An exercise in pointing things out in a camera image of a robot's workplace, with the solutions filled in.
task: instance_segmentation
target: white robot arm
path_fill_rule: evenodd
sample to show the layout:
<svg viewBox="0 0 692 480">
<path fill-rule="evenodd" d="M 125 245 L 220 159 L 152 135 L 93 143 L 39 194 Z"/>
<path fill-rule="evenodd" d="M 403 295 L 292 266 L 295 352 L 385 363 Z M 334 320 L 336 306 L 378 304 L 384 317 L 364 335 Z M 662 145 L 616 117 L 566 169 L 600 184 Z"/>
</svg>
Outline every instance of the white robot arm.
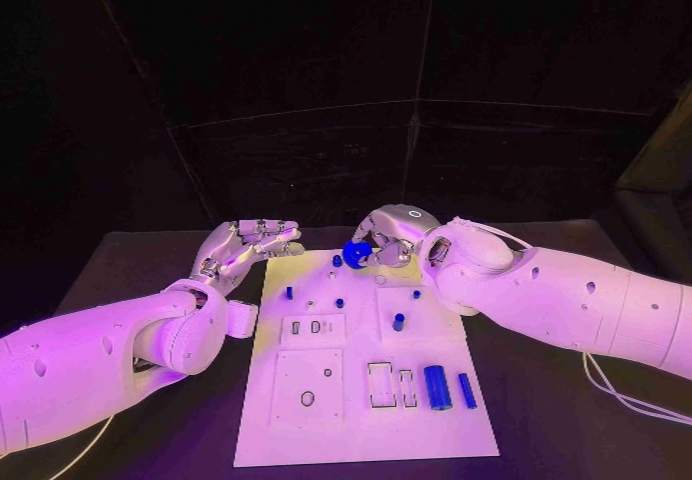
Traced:
<svg viewBox="0 0 692 480">
<path fill-rule="evenodd" d="M 351 254 L 352 267 L 398 267 L 416 253 L 423 282 L 458 313 L 481 311 L 546 343 L 692 379 L 692 287 L 518 239 L 528 248 L 514 251 L 492 227 L 459 218 L 443 226 L 407 205 L 371 213 L 345 258 L 368 233 L 381 250 Z"/>
<path fill-rule="evenodd" d="M 256 261 L 303 253 L 299 237 L 295 222 L 227 222 L 205 240 L 189 279 L 0 339 L 0 456 L 67 437 L 207 369 L 225 335 L 253 335 L 254 323 L 236 321 L 253 306 L 225 296 Z"/>
</svg>

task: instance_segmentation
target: table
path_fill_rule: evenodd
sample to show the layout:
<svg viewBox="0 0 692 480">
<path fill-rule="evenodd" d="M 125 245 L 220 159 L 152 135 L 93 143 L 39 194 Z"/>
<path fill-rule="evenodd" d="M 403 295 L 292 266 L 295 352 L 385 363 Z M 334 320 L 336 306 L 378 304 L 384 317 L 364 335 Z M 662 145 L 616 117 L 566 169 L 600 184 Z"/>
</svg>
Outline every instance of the table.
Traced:
<svg viewBox="0 0 692 480">
<path fill-rule="evenodd" d="M 537 246 L 628 267 L 592 220 L 498 224 Z M 352 227 L 305 229 L 308 249 L 339 248 Z M 210 232 L 110 233 L 57 314 L 149 295 L 187 277 Z M 230 298 L 260 302 L 266 265 Z M 227 338 L 198 376 L 120 413 L 63 479 L 325 478 L 681 478 L 692 428 L 628 410 L 592 386 L 582 355 L 505 330 L 484 315 L 465 318 L 501 457 L 234 469 L 253 339 Z M 692 414 L 692 382 L 632 362 L 600 362 L 620 391 Z M 0 461 L 0 478 L 47 479 L 73 460 L 100 426 Z"/>
</svg>

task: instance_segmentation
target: white board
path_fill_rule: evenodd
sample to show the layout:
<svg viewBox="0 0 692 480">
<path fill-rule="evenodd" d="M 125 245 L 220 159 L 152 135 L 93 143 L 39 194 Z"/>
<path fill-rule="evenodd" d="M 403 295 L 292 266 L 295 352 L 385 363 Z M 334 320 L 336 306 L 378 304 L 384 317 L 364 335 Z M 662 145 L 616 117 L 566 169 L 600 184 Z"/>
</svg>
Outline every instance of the white board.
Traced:
<svg viewBox="0 0 692 480">
<path fill-rule="evenodd" d="M 352 270 L 332 266 L 338 253 L 269 262 L 234 465 L 499 455 L 462 318 L 420 286 L 416 262 Z M 453 408 L 445 411 L 430 408 L 429 365 L 446 370 Z M 465 403 L 460 373 L 476 409 Z"/>
</svg>

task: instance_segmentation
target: robotic hand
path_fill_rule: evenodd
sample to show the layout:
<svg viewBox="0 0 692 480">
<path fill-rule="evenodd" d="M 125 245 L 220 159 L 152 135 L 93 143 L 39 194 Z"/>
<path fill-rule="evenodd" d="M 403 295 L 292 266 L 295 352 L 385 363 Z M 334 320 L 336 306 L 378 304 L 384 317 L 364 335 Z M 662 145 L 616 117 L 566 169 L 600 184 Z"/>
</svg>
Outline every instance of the robotic hand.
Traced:
<svg viewBox="0 0 692 480">
<path fill-rule="evenodd" d="M 381 250 L 362 242 L 371 233 Z M 501 236 L 527 248 L 514 251 Z M 354 268 L 401 267 L 419 255 L 423 283 L 462 315 L 558 347 L 626 358 L 692 379 L 692 287 L 600 260 L 531 247 L 491 226 L 445 226 L 420 208 L 387 205 L 345 247 Z"/>
<path fill-rule="evenodd" d="M 63 315 L 0 339 L 0 456 L 86 429 L 156 390 L 201 373 L 227 333 L 253 334 L 225 296 L 253 263 L 300 255 L 296 222 L 225 222 L 191 278 L 161 293 Z M 142 362 L 151 368 L 140 369 Z"/>
</svg>

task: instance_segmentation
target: blue object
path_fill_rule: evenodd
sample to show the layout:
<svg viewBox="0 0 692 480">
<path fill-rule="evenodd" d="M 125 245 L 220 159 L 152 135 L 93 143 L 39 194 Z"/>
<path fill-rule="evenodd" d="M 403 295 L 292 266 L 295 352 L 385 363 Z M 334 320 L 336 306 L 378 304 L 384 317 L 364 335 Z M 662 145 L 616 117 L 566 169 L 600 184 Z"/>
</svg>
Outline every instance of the blue object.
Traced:
<svg viewBox="0 0 692 480">
<path fill-rule="evenodd" d="M 342 256 L 344 256 L 344 261 L 347 262 L 347 265 L 360 270 L 361 268 L 365 268 L 358 264 L 358 261 L 361 258 L 367 257 L 373 253 L 373 247 L 368 242 L 347 242 L 347 245 L 344 246 L 342 250 Z"/>
<path fill-rule="evenodd" d="M 473 398 L 472 384 L 466 373 L 459 374 L 459 382 L 462 383 L 462 392 L 465 392 L 466 406 L 469 408 L 476 408 L 476 398 Z"/>
<path fill-rule="evenodd" d="M 398 313 L 398 314 L 394 316 L 393 328 L 394 328 L 398 332 L 401 332 L 401 330 L 404 330 L 404 314 L 403 314 L 403 313 Z"/>
<path fill-rule="evenodd" d="M 452 408 L 452 397 L 445 368 L 440 365 L 432 365 L 423 369 L 423 373 L 426 374 L 426 385 L 429 387 L 430 408 L 433 410 L 447 410 Z"/>
</svg>

